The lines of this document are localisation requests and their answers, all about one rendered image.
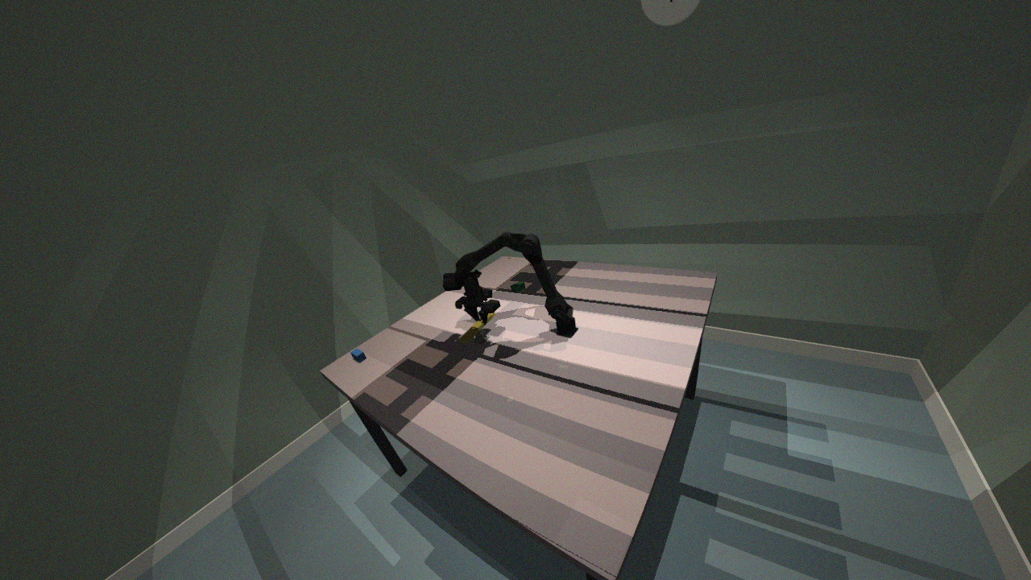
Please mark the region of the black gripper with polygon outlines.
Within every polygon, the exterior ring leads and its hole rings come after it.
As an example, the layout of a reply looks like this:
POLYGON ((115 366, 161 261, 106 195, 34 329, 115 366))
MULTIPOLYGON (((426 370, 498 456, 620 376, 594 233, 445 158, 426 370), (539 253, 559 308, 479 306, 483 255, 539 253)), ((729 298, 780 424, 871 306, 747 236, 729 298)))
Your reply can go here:
POLYGON ((462 296, 461 298, 459 298, 459 300, 454 301, 454 305, 456 305, 456 309, 461 309, 463 305, 463 307, 465 308, 464 311, 469 313, 469 316, 471 316, 471 318, 473 318, 476 322, 478 322, 480 316, 480 319, 483 319, 483 323, 486 325, 487 314, 497 311, 497 309, 499 309, 500 307, 500 302, 499 300, 488 300, 486 302, 483 302, 484 301, 483 293, 480 291, 483 291, 483 288, 480 287, 478 289, 473 289, 470 292, 465 291, 463 295, 466 296, 462 296), (480 308, 479 312, 478 312, 478 307, 480 308))

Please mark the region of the yellow bar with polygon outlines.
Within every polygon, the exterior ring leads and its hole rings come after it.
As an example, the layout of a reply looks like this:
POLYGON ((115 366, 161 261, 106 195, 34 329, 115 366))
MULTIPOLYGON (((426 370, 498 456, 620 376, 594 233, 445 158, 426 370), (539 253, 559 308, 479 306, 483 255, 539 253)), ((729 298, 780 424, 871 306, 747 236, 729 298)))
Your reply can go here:
MULTIPOLYGON (((492 320, 492 318, 494 318, 494 316, 495 316, 495 312, 488 313, 487 314, 487 322, 489 322, 490 320, 492 320)), ((478 334, 479 331, 483 329, 483 327, 485 327, 485 323, 483 323, 483 319, 479 319, 478 322, 476 322, 474 326, 472 326, 471 328, 469 328, 466 331, 466 333, 459 338, 459 341, 462 344, 468 344, 469 339, 474 338, 474 335, 478 334)))

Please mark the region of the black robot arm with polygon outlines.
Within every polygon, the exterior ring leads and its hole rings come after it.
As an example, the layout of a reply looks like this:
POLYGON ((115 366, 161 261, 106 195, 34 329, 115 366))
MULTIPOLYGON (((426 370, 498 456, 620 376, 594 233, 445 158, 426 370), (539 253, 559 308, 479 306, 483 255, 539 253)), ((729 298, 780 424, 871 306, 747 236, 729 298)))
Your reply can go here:
POLYGON ((487 255, 492 255, 499 251, 501 247, 510 247, 516 252, 522 252, 525 259, 531 262, 532 267, 536 271, 539 283, 544 288, 546 295, 546 311, 557 321, 557 335, 571 338, 578 331, 575 320, 572 318, 573 308, 557 292, 551 274, 548 274, 544 257, 542 257, 539 238, 534 234, 511 234, 511 232, 506 231, 497 236, 494 241, 488 242, 487 245, 480 247, 477 251, 462 255, 456 263, 456 272, 443 275, 443 289, 461 289, 462 286, 464 286, 466 292, 478 289, 480 287, 478 278, 483 273, 478 269, 475 269, 474 272, 469 271, 474 269, 478 265, 478 262, 486 259, 487 255))

